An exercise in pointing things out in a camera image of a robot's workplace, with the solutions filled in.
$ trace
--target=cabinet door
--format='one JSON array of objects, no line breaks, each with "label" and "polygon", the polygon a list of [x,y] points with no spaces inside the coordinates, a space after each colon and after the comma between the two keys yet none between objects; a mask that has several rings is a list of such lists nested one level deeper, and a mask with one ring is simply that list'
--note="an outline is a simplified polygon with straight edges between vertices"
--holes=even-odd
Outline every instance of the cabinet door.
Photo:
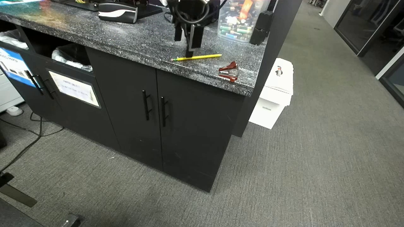
[{"label": "cabinet door", "polygon": [[209,192],[244,97],[159,70],[157,81],[163,169]]},{"label": "cabinet door", "polygon": [[161,170],[156,70],[91,48],[87,53],[121,152]]},{"label": "cabinet door", "polygon": [[[0,47],[19,54],[24,60],[25,64],[28,66],[29,70],[32,72],[32,74],[34,76],[39,75],[37,65],[33,61],[33,59],[35,58],[33,54],[29,53],[27,50],[15,48],[5,43],[0,43]],[[0,65],[5,74],[8,75],[6,73],[6,69],[3,69],[3,67],[5,67],[5,64],[1,63]],[[35,114],[42,116],[47,120],[53,121],[57,124],[64,125],[65,121],[62,116],[60,106],[55,100],[51,99],[45,93],[44,89],[38,89],[36,87],[27,85],[19,80],[16,80],[15,78],[10,78],[9,76],[7,77],[10,80],[11,84],[13,84],[15,89],[20,93],[21,97],[25,100],[25,102],[29,105],[29,107]]]},{"label": "cabinet door", "polygon": [[92,73],[42,57],[38,65],[52,96],[67,118],[66,128],[108,147],[119,149],[97,81]]}]

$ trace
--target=carpet floor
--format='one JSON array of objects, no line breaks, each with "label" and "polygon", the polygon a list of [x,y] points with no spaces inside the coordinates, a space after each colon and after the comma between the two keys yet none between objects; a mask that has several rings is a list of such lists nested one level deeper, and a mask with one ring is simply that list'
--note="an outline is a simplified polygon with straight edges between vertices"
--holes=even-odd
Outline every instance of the carpet floor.
[{"label": "carpet floor", "polygon": [[[404,226],[404,110],[319,11],[302,3],[280,53],[295,68],[291,105],[272,130],[231,138],[211,193],[64,130],[8,169],[38,203],[0,198],[47,227],[69,212],[83,227]],[[21,108],[0,118],[37,130]],[[35,135],[0,127],[4,166]]]}]

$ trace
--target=cabinet handle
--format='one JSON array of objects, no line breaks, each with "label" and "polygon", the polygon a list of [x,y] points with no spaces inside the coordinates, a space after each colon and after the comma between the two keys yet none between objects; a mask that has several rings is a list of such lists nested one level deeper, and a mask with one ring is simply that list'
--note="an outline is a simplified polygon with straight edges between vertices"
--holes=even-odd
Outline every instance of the cabinet handle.
[{"label": "cabinet handle", "polygon": [[44,95],[44,93],[42,92],[42,90],[39,88],[38,84],[36,83],[36,81],[34,80],[34,77],[31,75],[31,73],[28,70],[25,70],[25,73],[28,75],[28,77],[30,78],[30,80],[32,81],[32,83],[35,85],[36,89],[38,89],[39,93],[41,93],[41,95]]},{"label": "cabinet handle", "polygon": [[152,111],[153,108],[149,109],[147,105],[147,98],[150,97],[150,95],[146,95],[146,91],[142,90],[142,95],[143,95],[143,104],[145,106],[145,115],[146,115],[146,121],[149,120],[149,113]]},{"label": "cabinet handle", "polygon": [[48,93],[49,97],[51,99],[53,99],[53,96],[51,94],[51,92],[49,91],[48,87],[45,84],[45,81],[42,79],[42,77],[40,75],[36,75],[36,77],[38,77],[39,81],[41,82],[41,84],[44,86],[45,91]]},{"label": "cabinet handle", "polygon": [[161,97],[161,114],[163,115],[163,127],[166,126],[166,119],[168,118],[168,115],[166,116],[166,104],[168,103],[168,101],[166,102],[164,100],[164,97]]}]

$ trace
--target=white power adapter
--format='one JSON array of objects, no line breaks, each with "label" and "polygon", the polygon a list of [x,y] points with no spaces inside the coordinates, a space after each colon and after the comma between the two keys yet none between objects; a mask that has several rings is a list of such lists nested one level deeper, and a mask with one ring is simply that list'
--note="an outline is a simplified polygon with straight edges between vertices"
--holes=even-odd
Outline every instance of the white power adapter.
[{"label": "white power adapter", "polygon": [[12,107],[8,108],[6,110],[6,112],[8,114],[10,114],[11,116],[18,116],[23,113],[23,110],[18,107],[12,106]]}]

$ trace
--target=speckled countertop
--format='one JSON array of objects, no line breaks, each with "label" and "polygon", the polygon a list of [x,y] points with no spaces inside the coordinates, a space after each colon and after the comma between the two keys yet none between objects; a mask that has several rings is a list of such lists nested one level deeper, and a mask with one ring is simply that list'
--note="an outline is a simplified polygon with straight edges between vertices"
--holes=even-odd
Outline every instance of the speckled countertop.
[{"label": "speckled countertop", "polygon": [[[232,91],[253,92],[265,50],[217,37],[217,24],[205,28],[202,47],[194,55],[223,54],[220,58],[171,62],[185,55],[185,38],[174,41],[174,26],[163,13],[139,19],[135,24],[101,21],[97,12],[48,0],[0,6],[0,19],[89,46],[132,61]],[[235,83],[218,76],[220,67],[236,61],[240,74]]]}]

